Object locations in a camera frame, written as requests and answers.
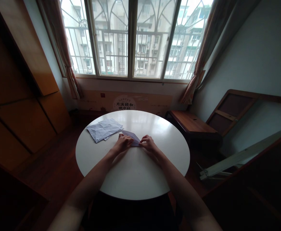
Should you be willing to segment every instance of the wooden bench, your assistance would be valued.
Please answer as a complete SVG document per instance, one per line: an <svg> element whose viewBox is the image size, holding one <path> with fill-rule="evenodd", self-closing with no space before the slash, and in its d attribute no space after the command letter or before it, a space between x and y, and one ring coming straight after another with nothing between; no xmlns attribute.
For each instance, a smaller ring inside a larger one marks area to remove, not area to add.
<svg viewBox="0 0 281 231"><path fill-rule="evenodd" d="M214 142L215 149L222 145L222 136L196 115L188 111L167 111L165 118L168 115L179 124L179 130L181 130L189 145L196 139L198 141L203 140L207 144Z"/></svg>

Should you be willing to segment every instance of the brown curtain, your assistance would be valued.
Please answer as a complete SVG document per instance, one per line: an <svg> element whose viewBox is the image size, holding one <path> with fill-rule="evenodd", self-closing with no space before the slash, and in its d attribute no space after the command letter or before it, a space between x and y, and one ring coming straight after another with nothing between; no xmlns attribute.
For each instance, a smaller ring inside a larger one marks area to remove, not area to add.
<svg viewBox="0 0 281 231"><path fill-rule="evenodd" d="M37 0L41 14L44 16L46 27L49 28L49 35L53 38L53 46L58 51L59 58L65 65L65 73L68 79L73 99L83 98L83 93L76 80L71 66L69 48L65 34L64 21L61 14L59 0Z"/></svg>
<svg viewBox="0 0 281 231"><path fill-rule="evenodd" d="M237 0L214 0L203 41L198 54L193 77L185 88L180 99L181 104L192 104L195 88L200 84L204 75L203 67L208 61Z"/></svg>

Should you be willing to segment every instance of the lap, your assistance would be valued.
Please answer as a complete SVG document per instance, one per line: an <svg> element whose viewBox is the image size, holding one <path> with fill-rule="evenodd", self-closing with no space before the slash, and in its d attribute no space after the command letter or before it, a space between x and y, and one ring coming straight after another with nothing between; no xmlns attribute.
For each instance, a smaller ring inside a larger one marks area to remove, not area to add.
<svg viewBox="0 0 281 231"><path fill-rule="evenodd" d="M167 194L130 201L99 192L87 217L82 221L86 230L178 230Z"/></svg>

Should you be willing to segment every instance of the round white table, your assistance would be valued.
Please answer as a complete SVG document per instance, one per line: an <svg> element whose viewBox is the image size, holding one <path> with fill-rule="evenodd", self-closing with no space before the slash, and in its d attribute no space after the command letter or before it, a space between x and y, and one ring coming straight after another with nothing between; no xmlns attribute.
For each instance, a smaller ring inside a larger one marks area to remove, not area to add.
<svg viewBox="0 0 281 231"><path fill-rule="evenodd" d="M111 112L92 121L96 124L104 119L115 119L124 130L133 132L141 140L146 134L152 136L176 168L185 175L190 164L188 144L179 130L167 120L154 114L125 110ZM76 144L76 161L84 176L114 146L118 134L107 141L95 143L85 128ZM102 192L121 199L145 200L169 192L164 174L141 147L131 147L123 158L108 172L100 189Z"/></svg>

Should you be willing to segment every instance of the forearm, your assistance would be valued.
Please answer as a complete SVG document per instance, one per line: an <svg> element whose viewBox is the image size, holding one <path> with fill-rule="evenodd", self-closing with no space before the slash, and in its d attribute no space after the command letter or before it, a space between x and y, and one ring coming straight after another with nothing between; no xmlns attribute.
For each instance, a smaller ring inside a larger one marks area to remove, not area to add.
<svg viewBox="0 0 281 231"><path fill-rule="evenodd" d="M104 179L117 154L110 150L74 189L66 203L53 220L50 230L78 230L82 217Z"/></svg>
<svg viewBox="0 0 281 231"><path fill-rule="evenodd" d="M66 204L85 210L99 192L117 154L111 149L75 188Z"/></svg>
<svg viewBox="0 0 281 231"><path fill-rule="evenodd" d="M218 223L215 221L213 215L201 197L178 171L178 169L163 154L163 152L158 152L156 157L164 172L171 192L176 198L192 228L200 230L201 228L198 229L199 225L202 226L200 223L204 221L206 222L207 228L219 228Z"/></svg>

